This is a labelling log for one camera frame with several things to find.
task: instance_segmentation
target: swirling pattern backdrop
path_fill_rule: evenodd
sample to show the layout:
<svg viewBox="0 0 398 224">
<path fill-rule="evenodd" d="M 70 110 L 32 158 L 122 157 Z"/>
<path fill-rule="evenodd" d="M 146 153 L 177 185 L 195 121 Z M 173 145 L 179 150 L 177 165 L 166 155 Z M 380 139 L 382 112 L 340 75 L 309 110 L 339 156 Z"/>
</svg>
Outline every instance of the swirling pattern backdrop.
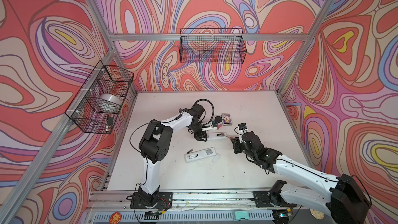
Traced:
<svg viewBox="0 0 398 224">
<path fill-rule="evenodd" d="M 337 0 L 283 98 L 316 168 L 357 175 L 398 223 L 398 0 Z"/>
<path fill-rule="evenodd" d="M 84 0 L 0 0 L 0 205 L 107 47 Z M 112 135 L 73 126 L 13 223 L 76 223 L 97 190 Z"/>
<path fill-rule="evenodd" d="M 112 33 L 179 33 L 242 27 L 245 33 L 307 33 L 324 0 L 97 0 Z M 300 42 L 248 41 L 243 65 L 181 64 L 179 42 L 116 43 L 139 91 L 274 90 Z"/>
</svg>

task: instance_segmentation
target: barcode label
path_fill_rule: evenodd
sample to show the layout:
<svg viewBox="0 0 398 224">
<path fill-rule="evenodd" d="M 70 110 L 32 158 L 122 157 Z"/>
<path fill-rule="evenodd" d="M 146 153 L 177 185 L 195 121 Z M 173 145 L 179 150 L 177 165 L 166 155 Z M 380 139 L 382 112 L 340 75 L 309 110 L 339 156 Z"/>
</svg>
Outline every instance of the barcode label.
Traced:
<svg viewBox="0 0 398 224">
<path fill-rule="evenodd" d="M 211 149 L 207 149 L 207 150 L 205 150 L 205 151 L 206 151 L 206 155 L 213 154 L 213 150 L 211 150 Z"/>
</svg>

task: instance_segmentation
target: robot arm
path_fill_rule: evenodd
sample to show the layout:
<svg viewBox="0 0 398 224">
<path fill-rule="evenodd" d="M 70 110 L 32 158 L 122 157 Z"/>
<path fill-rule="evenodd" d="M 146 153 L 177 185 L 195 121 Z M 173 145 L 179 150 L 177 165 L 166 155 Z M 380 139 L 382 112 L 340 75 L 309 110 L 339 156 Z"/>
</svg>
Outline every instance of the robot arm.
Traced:
<svg viewBox="0 0 398 224">
<path fill-rule="evenodd" d="M 145 182 L 138 188 L 138 195 L 146 207 L 153 207 L 158 202 L 160 162 L 166 157 L 173 132 L 188 127 L 196 140 L 207 141 L 206 130 L 217 128 L 215 121 L 202 124 L 199 118 L 205 109 L 197 102 L 190 109 L 180 109 L 178 115 L 165 121 L 152 120 L 142 136 L 138 147 L 144 161 Z"/>
<path fill-rule="evenodd" d="M 269 201 L 274 206 L 284 203 L 299 204 L 330 215 L 338 224 L 362 224 L 370 203 L 353 177 L 341 177 L 317 171 L 300 164 L 271 148 L 266 148 L 254 132 L 245 129 L 240 139 L 232 139 L 235 153 L 244 152 L 249 161 L 266 171 L 278 173 L 306 185 L 309 189 L 295 187 L 278 180 L 269 191 Z"/>
</svg>

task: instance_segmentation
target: white table surface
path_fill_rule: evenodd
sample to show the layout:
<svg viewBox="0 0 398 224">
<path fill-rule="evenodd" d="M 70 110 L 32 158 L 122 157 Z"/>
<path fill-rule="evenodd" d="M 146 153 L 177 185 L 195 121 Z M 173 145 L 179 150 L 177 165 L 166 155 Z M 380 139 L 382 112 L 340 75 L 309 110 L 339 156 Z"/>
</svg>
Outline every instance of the white table surface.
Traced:
<svg viewBox="0 0 398 224">
<path fill-rule="evenodd" d="M 265 147 L 276 149 L 291 159 L 308 165 L 296 137 L 290 127 L 282 107 L 273 91 L 260 92 L 200 92 L 200 93 L 139 93 L 126 135 L 123 139 L 115 167 L 112 171 L 109 190 L 134 190 L 137 182 L 143 182 L 143 161 L 140 153 L 129 143 L 131 133 L 140 125 L 152 119 L 165 120 L 178 113 L 179 108 L 191 108 L 198 99 L 210 100 L 215 115 L 230 113 L 232 126 L 224 126 L 218 131 L 229 136 L 238 136 L 234 128 L 245 122 L 248 131 L 254 131 Z M 207 121 L 211 116 L 211 106 L 199 102 L 206 110 Z M 147 126 L 138 129 L 132 144 L 138 144 Z M 221 154 L 218 162 L 211 158 L 186 163 L 184 154 L 215 147 Z M 186 129 L 173 133 L 170 149 L 162 160 L 160 189 L 236 189 L 272 187 L 276 180 L 285 180 L 293 185 L 299 183 L 278 174 L 265 171 L 248 162 L 243 153 L 235 154 L 228 139 L 197 141 Z"/>
</svg>

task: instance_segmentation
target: small teal container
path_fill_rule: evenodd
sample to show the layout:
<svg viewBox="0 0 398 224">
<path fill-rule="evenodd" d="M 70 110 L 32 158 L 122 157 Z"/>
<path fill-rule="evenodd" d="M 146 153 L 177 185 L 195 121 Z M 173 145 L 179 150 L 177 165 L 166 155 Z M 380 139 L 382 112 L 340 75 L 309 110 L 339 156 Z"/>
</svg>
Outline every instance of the small teal container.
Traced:
<svg viewBox="0 0 398 224">
<path fill-rule="evenodd" d="M 249 220 L 249 212 L 248 211 L 235 211 L 234 212 L 234 220 Z"/>
</svg>

